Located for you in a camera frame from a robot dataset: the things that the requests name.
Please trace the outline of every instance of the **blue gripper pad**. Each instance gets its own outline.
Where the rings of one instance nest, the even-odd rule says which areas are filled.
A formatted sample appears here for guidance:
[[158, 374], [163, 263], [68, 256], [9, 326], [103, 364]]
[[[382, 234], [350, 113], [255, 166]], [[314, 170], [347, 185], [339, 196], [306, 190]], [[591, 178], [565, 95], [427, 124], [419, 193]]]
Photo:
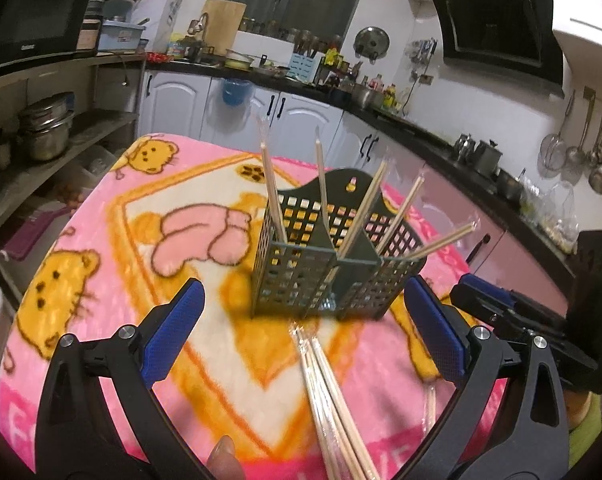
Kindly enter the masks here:
[[403, 301], [439, 373], [459, 386], [469, 359], [469, 325], [456, 309], [441, 304], [420, 276], [406, 280]]
[[190, 332], [203, 313], [206, 293], [199, 280], [191, 278], [171, 301], [172, 310], [146, 343], [141, 376], [146, 386], [163, 381]]
[[461, 276], [459, 283], [462, 285], [467, 285], [486, 296], [494, 298], [502, 304], [509, 306], [510, 308], [514, 308], [514, 299], [510, 294], [510, 291], [505, 290], [504, 288], [500, 288], [500, 286], [492, 285], [490, 282], [486, 282], [481, 278], [477, 278], [473, 274], [464, 274]]

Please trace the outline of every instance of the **black countertop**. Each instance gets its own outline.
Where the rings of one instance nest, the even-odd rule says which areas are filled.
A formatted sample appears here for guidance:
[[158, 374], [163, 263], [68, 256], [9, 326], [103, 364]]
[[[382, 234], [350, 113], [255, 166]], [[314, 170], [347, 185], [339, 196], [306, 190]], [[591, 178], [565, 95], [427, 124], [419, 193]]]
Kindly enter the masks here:
[[470, 168], [450, 160], [450, 145], [427, 130], [386, 117], [376, 111], [361, 110], [352, 103], [346, 105], [333, 104], [329, 101], [328, 94], [325, 92], [286, 79], [274, 79], [254, 72], [200, 66], [178, 61], [149, 64], [148, 69], [250, 80], [255, 85], [264, 88], [330, 103], [349, 112], [422, 158], [430, 168], [448, 179], [453, 186], [476, 203], [495, 224], [510, 232], [545, 269], [545, 272], [556, 283], [559, 290], [565, 296], [569, 295], [574, 281], [574, 274], [568, 266], [565, 254], [561, 253], [536, 227], [526, 222], [508, 202], [494, 194], [493, 189], [484, 177]]

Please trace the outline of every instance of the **fingernail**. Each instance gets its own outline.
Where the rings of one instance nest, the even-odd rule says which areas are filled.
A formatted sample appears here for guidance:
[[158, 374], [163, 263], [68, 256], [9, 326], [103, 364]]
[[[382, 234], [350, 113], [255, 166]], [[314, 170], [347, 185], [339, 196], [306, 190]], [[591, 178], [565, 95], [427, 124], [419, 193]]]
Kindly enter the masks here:
[[235, 443], [233, 442], [233, 440], [227, 436], [224, 435], [221, 437], [221, 439], [217, 442], [217, 445], [214, 447], [214, 449], [212, 450], [212, 452], [210, 452], [210, 456], [208, 458], [208, 461], [211, 461], [212, 459], [214, 459], [214, 457], [219, 454], [219, 452], [224, 452], [224, 453], [228, 453], [230, 455], [235, 454]]

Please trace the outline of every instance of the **black plastic basket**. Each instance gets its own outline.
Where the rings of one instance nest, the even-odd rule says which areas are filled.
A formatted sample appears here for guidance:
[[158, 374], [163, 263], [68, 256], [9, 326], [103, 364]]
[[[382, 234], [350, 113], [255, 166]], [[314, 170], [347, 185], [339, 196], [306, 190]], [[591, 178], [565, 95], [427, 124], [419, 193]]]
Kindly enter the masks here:
[[279, 191], [289, 243], [276, 239], [267, 210], [252, 274], [252, 315], [332, 316], [338, 319], [380, 319], [409, 276], [426, 259], [409, 262], [397, 256], [422, 245], [405, 220], [380, 256], [375, 245], [393, 220], [379, 196], [365, 232], [357, 237], [348, 258], [337, 259], [372, 177], [354, 169], [329, 171], [328, 224], [321, 216], [319, 181]]

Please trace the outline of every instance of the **lower shelf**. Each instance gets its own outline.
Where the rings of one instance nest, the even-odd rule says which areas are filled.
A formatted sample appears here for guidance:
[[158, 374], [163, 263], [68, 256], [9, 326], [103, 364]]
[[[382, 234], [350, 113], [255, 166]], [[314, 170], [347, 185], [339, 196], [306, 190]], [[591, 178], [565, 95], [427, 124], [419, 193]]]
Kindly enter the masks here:
[[59, 158], [31, 166], [15, 164], [0, 173], [0, 227], [41, 184], [70, 160], [136, 119], [137, 115], [130, 112], [89, 110], [75, 118], [70, 146]]

